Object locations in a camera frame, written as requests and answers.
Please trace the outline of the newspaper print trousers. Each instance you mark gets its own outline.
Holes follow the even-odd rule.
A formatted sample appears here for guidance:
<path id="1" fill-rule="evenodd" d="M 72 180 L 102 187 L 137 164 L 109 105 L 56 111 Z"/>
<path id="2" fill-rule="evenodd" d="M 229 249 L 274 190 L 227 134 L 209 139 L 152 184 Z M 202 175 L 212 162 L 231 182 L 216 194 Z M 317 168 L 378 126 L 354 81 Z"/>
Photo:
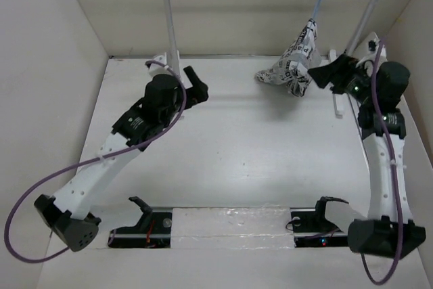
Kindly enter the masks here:
<path id="1" fill-rule="evenodd" d="M 316 40 L 317 23 L 311 18 L 276 63 L 258 71 L 254 78 L 269 85 L 285 85 L 288 93 L 303 97 L 311 83 L 308 70 L 320 66 L 322 61 Z"/>

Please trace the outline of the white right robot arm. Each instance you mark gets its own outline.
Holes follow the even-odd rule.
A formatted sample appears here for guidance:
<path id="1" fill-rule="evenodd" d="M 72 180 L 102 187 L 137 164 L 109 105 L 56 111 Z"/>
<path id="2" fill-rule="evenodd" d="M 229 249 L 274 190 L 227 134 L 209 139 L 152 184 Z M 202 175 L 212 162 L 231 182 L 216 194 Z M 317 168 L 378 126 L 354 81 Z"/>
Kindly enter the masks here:
<path id="1" fill-rule="evenodd" d="M 403 148 L 407 135 L 398 103 L 409 84 L 409 70 L 398 62 L 380 64 L 369 75 L 364 64 L 347 55 L 311 68 L 309 75 L 321 89 L 351 95 L 359 104 L 358 124 L 369 165 L 370 201 L 367 216 L 347 201 L 322 197 L 313 223 L 327 231 L 337 226 L 347 235 L 354 253 L 400 259 L 418 248 L 426 230 L 413 220 L 405 193 Z"/>

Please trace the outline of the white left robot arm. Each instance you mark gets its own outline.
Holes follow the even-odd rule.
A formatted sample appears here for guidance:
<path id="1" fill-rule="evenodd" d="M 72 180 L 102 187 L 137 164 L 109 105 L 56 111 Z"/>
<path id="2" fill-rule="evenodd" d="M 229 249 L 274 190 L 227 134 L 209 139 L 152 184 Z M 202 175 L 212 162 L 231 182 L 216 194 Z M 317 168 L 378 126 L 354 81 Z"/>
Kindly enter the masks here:
<path id="1" fill-rule="evenodd" d="M 141 233 L 149 228 L 153 210 L 136 196 L 129 198 L 136 208 L 110 209 L 95 202 L 117 174 L 164 135 L 184 110 L 208 100 L 208 85 L 191 66 L 183 71 L 190 88 L 185 88 L 170 68 L 154 76 L 143 97 L 113 124 L 95 161 L 53 195 L 42 194 L 35 200 L 45 224 L 71 251 L 86 248 L 103 229 L 131 227 Z"/>

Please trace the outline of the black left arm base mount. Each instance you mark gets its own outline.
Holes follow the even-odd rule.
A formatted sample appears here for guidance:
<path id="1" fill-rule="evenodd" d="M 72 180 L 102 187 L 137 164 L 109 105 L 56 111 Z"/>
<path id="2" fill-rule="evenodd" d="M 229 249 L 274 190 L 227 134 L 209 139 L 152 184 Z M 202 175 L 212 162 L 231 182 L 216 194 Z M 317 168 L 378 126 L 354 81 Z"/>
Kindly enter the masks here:
<path id="1" fill-rule="evenodd" d="M 173 208 L 152 208 L 141 198 L 130 197 L 141 211 L 138 221 L 132 226 L 120 227 L 110 232 L 109 248 L 170 248 L 173 225 Z"/>

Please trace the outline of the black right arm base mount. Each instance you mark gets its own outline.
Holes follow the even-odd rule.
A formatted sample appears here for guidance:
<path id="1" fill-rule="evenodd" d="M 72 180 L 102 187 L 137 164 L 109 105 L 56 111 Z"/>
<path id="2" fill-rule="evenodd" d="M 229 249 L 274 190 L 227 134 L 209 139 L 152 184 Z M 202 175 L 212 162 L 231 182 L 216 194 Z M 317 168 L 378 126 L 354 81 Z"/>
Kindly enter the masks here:
<path id="1" fill-rule="evenodd" d="M 322 196 L 313 207 L 291 208 L 286 229 L 295 248 L 347 247 L 348 226 L 362 217 L 347 201 Z"/>

